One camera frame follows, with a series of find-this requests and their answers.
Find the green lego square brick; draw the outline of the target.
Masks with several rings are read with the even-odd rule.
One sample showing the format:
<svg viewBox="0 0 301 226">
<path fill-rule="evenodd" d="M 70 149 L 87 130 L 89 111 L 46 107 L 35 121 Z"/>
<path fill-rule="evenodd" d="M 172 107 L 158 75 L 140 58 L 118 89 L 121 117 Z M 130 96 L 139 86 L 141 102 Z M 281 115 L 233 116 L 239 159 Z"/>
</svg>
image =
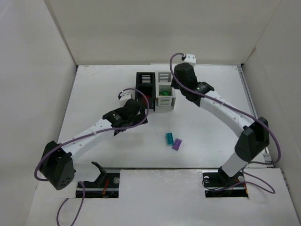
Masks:
<svg viewBox="0 0 301 226">
<path fill-rule="evenodd" d="M 167 92 L 167 91 L 164 91 L 164 92 L 159 92 L 159 95 L 160 95 L 160 96 L 169 96 L 170 93 Z"/>
</svg>

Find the teal lego plate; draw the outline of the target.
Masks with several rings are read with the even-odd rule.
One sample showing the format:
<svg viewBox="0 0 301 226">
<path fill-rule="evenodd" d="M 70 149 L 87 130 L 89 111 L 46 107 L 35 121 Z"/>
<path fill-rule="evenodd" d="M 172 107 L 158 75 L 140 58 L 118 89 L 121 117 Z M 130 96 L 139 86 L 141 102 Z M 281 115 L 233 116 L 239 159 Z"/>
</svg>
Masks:
<svg viewBox="0 0 301 226">
<path fill-rule="evenodd" d="M 166 133 L 166 143 L 167 145 L 174 145 L 174 138 L 172 133 Z"/>
</svg>

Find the purple lego brick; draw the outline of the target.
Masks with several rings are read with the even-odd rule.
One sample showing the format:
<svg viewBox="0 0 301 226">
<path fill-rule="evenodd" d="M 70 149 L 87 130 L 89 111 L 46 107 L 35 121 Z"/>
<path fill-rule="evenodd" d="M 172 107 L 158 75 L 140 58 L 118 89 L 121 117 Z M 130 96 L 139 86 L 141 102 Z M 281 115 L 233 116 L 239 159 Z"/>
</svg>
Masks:
<svg viewBox="0 0 301 226">
<path fill-rule="evenodd" d="M 172 149 L 178 151 L 181 146 L 181 143 L 182 143 L 182 140 L 176 138 L 174 141 L 174 144 L 172 146 Z"/>
</svg>

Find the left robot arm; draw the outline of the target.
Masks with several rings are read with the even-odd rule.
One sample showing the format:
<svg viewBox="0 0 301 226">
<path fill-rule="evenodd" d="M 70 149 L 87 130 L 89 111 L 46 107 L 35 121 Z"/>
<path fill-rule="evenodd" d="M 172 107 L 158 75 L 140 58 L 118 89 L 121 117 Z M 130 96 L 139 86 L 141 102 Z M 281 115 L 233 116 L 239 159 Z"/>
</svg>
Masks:
<svg viewBox="0 0 301 226">
<path fill-rule="evenodd" d="M 74 163 L 79 157 L 120 132 L 146 124 L 149 111 L 149 107 L 130 99 L 71 140 L 49 142 L 34 172 L 36 179 L 48 181 L 56 190 L 64 189 L 75 178 Z"/>
</svg>

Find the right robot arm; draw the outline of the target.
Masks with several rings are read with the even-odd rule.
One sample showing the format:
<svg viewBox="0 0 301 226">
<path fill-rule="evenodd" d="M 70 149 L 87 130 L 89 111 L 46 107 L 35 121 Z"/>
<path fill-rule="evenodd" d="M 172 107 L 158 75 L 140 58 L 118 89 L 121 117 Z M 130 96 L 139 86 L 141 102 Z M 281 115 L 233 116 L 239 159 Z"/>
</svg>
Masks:
<svg viewBox="0 0 301 226">
<path fill-rule="evenodd" d="M 269 145 L 268 121 L 250 118 L 226 107 L 228 104 L 206 82 L 198 82 L 192 65 L 181 63 L 174 67 L 172 85 L 196 106 L 207 110 L 227 125 L 238 137 L 234 153 L 219 168 L 224 178 L 234 177 Z"/>
</svg>

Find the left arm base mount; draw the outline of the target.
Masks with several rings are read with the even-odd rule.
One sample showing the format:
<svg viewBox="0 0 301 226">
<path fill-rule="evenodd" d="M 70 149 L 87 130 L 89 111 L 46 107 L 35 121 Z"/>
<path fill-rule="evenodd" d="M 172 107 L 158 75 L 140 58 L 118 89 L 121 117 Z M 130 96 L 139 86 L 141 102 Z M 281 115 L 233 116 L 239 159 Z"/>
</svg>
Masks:
<svg viewBox="0 0 301 226">
<path fill-rule="evenodd" d="M 120 170 L 119 169 L 106 169 L 99 163 L 92 161 L 92 165 L 97 168 L 96 171 L 91 170 L 84 176 L 83 187 L 77 183 L 75 192 L 76 198 L 118 198 L 119 197 L 119 183 L 120 183 Z"/>
</svg>

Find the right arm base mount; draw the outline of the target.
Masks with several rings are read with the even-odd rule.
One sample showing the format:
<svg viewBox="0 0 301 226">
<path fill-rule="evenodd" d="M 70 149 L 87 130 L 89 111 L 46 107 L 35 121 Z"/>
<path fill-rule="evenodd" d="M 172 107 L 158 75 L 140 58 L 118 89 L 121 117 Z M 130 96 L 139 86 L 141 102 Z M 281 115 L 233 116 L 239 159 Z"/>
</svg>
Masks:
<svg viewBox="0 0 301 226">
<path fill-rule="evenodd" d="M 223 177 L 218 172 L 205 172 L 202 177 L 206 198 L 249 197 L 245 183 L 238 184 L 245 180 L 242 172 L 232 178 Z"/>
</svg>

